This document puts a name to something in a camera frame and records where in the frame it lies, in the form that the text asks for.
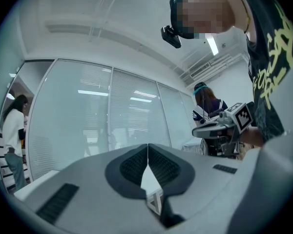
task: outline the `white shirt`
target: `white shirt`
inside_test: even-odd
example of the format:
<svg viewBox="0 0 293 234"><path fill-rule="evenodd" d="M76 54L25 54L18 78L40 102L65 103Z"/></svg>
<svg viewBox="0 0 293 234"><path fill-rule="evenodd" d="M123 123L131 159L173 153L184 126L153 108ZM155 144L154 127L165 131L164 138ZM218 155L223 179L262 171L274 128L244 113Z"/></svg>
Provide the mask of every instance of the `white shirt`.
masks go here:
<svg viewBox="0 0 293 234"><path fill-rule="evenodd" d="M19 138L19 129L23 128L24 114L16 109L12 109L7 115L2 128L4 154L8 152L9 147L13 147L15 149L15 154L23 157L21 153L21 140Z"/></svg>

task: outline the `black mesh vent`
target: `black mesh vent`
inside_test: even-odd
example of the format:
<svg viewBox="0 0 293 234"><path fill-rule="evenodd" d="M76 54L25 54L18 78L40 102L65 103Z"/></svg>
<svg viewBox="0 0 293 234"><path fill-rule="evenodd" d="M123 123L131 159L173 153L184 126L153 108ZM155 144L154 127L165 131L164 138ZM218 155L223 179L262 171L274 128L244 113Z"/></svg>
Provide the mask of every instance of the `black mesh vent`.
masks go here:
<svg viewBox="0 0 293 234"><path fill-rule="evenodd" d="M38 211L37 215L54 224L64 211L70 200L73 198L79 187L71 184L64 184Z"/></svg>
<svg viewBox="0 0 293 234"><path fill-rule="evenodd" d="M180 174L180 166L156 150L148 150L148 163L163 188Z"/></svg>
<svg viewBox="0 0 293 234"><path fill-rule="evenodd" d="M142 176L147 166L147 149L144 148L120 165L121 174L130 182L141 186Z"/></svg>
<svg viewBox="0 0 293 234"><path fill-rule="evenodd" d="M235 174L235 172L237 171L236 168L232 168L229 166L223 166L223 165L214 165L213 168L226 172L226 173L230 173L230 174Z"/></svg>

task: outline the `fluorescent light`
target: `fluorescent light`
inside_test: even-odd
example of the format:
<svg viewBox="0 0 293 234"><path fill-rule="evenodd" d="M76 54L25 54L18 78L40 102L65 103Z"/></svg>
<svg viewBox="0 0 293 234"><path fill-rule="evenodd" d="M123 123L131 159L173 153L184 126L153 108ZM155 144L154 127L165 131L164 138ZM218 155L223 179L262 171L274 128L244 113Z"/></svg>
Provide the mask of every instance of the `fluorescent light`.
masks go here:
<svg viewBox="0 0 293 234"><path fill-rule="evenodd" d="M211 51L213 52L213 55L217 55L218 54L218 49L217 49L217 45L216 45L216 42L215 42L215 39L213 36L209 36L209 37L206 37L207 41L209 42L209 46L211 48Z"/></svg>
<svg viewBox="0 0 293 234"><path fill-rule="evenodd" d="M150 95L150 94L142 93L140 91L135 91L134 93L135 94L142 95L142 96L152 97L152 98L156 97L155 95Z"/></svg>
<svg viewBox="0 0 293 234"><path fill-rule="evenodd" d="M145 112L148 112L149 109L141 109L141 108L137 108L137 107L129 107L130 109L133 109L133 110L139 110L139 111L145 111Z"/></svg>
<svg viewBox="0 0 293 234"><path fill-rule="evenodd" d="M108 93L99 93L99 92L84 91L84 90L78 90L78 93L87 94L87 95L96 95L96 96L108 96Z"/></svg>
<svg viewBox="0 0 293 234"><path fill-rule="evenodd" d="M11 95L10 93L8 93L8 94L6 95L6 97L9 98L9 99L15 99L14 96Z"/></svg>
<svg viewBox="0 0 293 234"><path fill-rule="evenodd" d="M152 100L149 99L139 99L139 98L135 98L135 97L131 97L131 100L138 100L138 101L144 101L144 102L151 102Z"/></svg>

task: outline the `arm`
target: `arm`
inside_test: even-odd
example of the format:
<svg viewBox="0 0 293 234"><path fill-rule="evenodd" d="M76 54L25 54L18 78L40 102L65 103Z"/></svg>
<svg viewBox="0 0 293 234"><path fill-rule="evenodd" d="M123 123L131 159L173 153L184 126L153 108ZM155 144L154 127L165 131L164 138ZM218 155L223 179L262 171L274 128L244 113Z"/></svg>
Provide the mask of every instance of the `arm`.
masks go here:
<svg viewBox="0 0 293 234"><path fill-rule="evenodd" d="M192 112L193 114L193 120L196 124L196 126L200 126L201 125L201 120L203 119L196 111L193 110Z"/></svg>
<svg viewBox="0 0 293 234"><path fill-rule="evenodd" d="M221 107L223 110L226 110L228 108L227 104L223 101L223 106Z"/></svg>
<svg viewBox="0 0 293 234"><path fill-rule="evenodd" d="M228 129L228 135L232 136L233 130ZM257 127L248 127L240 136L240 140L243 143L262 147L264 145L263 138Z"/></svg>

